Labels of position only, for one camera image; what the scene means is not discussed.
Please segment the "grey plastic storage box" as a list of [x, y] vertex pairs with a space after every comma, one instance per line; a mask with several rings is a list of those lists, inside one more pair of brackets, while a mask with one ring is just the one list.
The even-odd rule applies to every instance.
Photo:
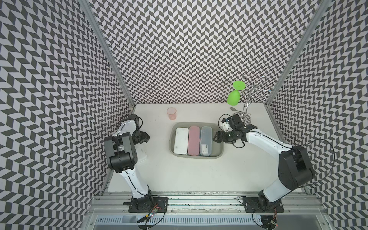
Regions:
[[212, 128], [212, 138], [215, 137], [216, 133], [220, 131], [220, 128], [215, 123], [204, 123], [204, 122], [178, 122], [175, 123], [169, 138], [169, 150], [171, 154], [176, 155], [178, 157], [184, 157], [184, 158], [195, 158], [198, 159], [216, 159], [222, 156], [224, 152], [224, 144], [223, 143], [216, 143], [212, 141], [212, 154], [210, 156], [189, 156], [189, 155], [183, 155], [183, 154], [176, 154], [174, 153], [174, 141], [176, 136], [176, 129], [177, 128], [190, 128], [191, 126], [197, 126], [199, 128], [202, 127], [210, 127]]

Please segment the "translucent white pencil case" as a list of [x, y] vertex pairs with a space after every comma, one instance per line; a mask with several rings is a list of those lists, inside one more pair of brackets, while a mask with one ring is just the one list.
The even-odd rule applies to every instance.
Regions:
[[210, 156], [212, 154], [212, 128], [204, 126], [200, 134], [200, 152], [201, 156]]

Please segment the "pink pencil case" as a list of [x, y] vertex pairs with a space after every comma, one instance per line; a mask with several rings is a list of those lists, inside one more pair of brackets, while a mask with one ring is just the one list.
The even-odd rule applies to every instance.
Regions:
[[188, 155], [198, 156], [200, 152], [200, 128], [192, 126], [189, 128]]

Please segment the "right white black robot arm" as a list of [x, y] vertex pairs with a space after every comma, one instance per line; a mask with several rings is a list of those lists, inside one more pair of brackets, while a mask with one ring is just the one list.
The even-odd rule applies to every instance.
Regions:
[[276, 140], [258, 127], [242, 122], [236, 114], [221, 120], [220, 129], [213, 141], [216, 143], [235, 144], [237, 140], [250, 143], [270, 154], [278, 160], [278, 178], [266, 189], [259, 192], [258, 197], [245, 197], [243, 201], [257, 205], [255, 210], [268, 212], [281, 205], [281, 199], [308, 183], [315, 177], [307, 149], [303, 146], [291, 146]]

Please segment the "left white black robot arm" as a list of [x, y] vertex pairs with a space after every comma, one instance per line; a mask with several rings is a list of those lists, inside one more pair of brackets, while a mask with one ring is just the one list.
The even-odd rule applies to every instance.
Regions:
[[142, 125], [141, 117], [129, 115], [120, 122], [115, 134], [104, 139], [108, 167], [123, 176], [132, 192], [131, 204], [136, 209], [154, 205], [152, 192], [136, 169], [139, 161], [136, 145], [150, 140], [150, 136], [140, 130]]

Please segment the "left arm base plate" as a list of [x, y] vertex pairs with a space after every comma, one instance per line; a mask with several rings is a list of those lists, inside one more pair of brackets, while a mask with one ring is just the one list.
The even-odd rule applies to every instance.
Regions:
[[131, 198], [129, 203], [129, 213], [149, 213], [156, 209], [158, 213], [166, 213], [168, 206], [168, 197], [148, 196], [141, 198]]

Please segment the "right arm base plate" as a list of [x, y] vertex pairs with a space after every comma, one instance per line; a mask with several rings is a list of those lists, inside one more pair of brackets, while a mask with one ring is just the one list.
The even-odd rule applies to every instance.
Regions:
[[284, 213], [285, 210], [281, 203], [281, 199], [275, 202], [269, 202], [262, 197], [243, 197], [242, 202], [246, 213]]

